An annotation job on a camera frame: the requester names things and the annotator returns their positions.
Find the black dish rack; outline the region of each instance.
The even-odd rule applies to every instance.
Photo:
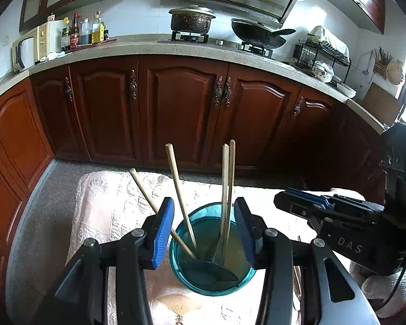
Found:
[[[299,40],[299,44],[295,45],[295,51],[293,52],[293,58],[297,59],[296,65],[301,69],[311,70],[317,60],[318,53],[332,60],[332,68],[334,65],[340,64],[347,67],[346,76],[344,77],[343,83],[346,82],[347,75],[350,71],[350,66],[352,65],[352,60],[342,55],[336,49],[330,45],[326,45],[323,42],[312,41],[307,39],[306,41]],[[332,85],[337,86],[334,80],[331,81]]]

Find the microwave oven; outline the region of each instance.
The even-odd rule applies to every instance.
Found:
[[[15,72],[33,66],[52,52],[61,52],[63,20],[46,22],[25,33],[12,44],[12,67]]]

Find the wok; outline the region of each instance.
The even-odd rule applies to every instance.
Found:
[[[277,49],[283,46],[286,43],[286,39],[281,37],[281,35],[289,35],[296,32],[295,29],[271,31],[260,23],[237,18],[232,19],[232,29],[236,36],[245,43],[266,49]]]

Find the yellow bottle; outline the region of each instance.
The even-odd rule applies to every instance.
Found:
[[[97,11],[92,25],[92,44],[104,41],[104,25],[101,23],[101,11]]]

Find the lace tablecloth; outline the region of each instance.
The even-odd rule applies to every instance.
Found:
[[[182,221],[182,215],[174,189],[173,180],[157,173],[139,172],[144,186],[159,207],[164,197],[172,197],[176,213],[173,228]],[[221,201],[222,187],[219,184],[182,181],[182,195],[188,213],[208,203]],[[280,190],[253,187],[234,187],[232,202],[244,197],[252,214],[263,217],[268,227],[284,233],[290,239],[298,236],[309,242],[316,232],[309,228],[306,220],[275,208],[273,199]],[[316,194],[341,195],[364,199],[360,194],[343,189]],[[131,175],[126,172],[101,171],[81,177],[77,187],[77,203],[72,222],[69,261],[88,237],[99,243],[120,239],[134,228],[141,227],[146,217],[154,214]],[[349,260],[340,258],[349,269]],[[108,285],[108,324],[116,325],[115,268],[110,268]],[[157,270],[145,270],[146,290],[154,325],[174,324],[176,315],[159,298],[164,295],[181,293],[202,305],[198,310],[184,316],[184,324],[254,324],[256,321],[264,271],[258,270],[253,279],[239,291],[221,297],[199,295],[185,288],[174,276],[168,259]],[[292,316],[295,322],[297,314]]]

